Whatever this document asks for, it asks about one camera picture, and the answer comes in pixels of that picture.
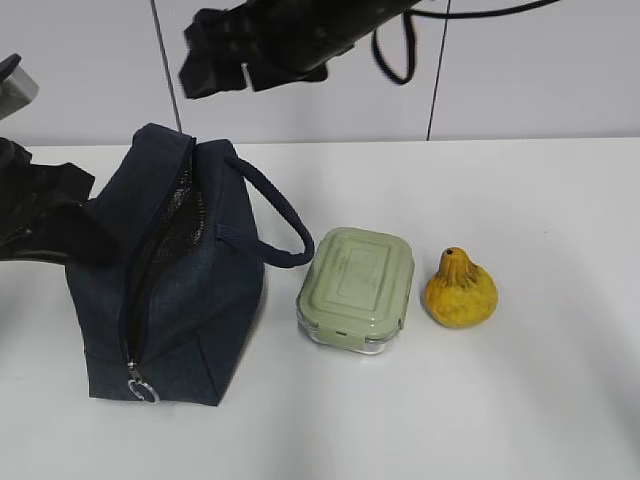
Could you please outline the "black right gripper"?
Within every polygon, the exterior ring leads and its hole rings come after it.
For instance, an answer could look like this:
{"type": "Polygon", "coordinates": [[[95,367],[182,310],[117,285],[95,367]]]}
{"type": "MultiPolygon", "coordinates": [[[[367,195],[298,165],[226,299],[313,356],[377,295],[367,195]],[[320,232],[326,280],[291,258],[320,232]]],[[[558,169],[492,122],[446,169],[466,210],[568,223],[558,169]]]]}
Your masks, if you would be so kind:
{"type": "Polygon", "coordinates": [[[319,83],[326,64],[295,72],[279,65],[318,65],[320,43],[314,36],[312,1],[246,1],[231,9],[203,8],[183,35],[188,53],[179,80],[188,99],[247,87],[266,91],[292,83],[319,83]]]}

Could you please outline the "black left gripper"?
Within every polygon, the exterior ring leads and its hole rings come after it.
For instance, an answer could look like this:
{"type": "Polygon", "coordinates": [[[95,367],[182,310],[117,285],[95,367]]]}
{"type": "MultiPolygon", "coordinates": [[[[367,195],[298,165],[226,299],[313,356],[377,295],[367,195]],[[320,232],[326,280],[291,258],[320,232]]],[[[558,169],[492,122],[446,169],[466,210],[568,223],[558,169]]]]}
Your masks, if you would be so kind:
{"type": "Polygon", "coordinates": [[[113,265],[118,243],[79,206],[95,177],[72,163],[31,160],[24,147],[1,138],[1,260],[113,265]]]}

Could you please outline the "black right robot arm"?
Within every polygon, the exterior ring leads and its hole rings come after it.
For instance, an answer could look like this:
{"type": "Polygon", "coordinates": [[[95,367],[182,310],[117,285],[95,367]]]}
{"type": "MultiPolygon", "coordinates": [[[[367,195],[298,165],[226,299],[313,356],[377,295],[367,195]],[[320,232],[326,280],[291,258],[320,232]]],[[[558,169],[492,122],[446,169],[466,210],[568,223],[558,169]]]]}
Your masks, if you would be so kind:
{"type": "Polygon", "coordinates": [[[372,54],[382,72],[404,85],[416,70],[416,35],[410,1],[247,1],[235,8],[201,9],[185,29],[187,58],[179,72],[184,94],[200,99],[247,87],[264,91],[295,82],[322,82],[328,62],[400,16],[407,71],[394,72],[376,41],[372,54]]]}

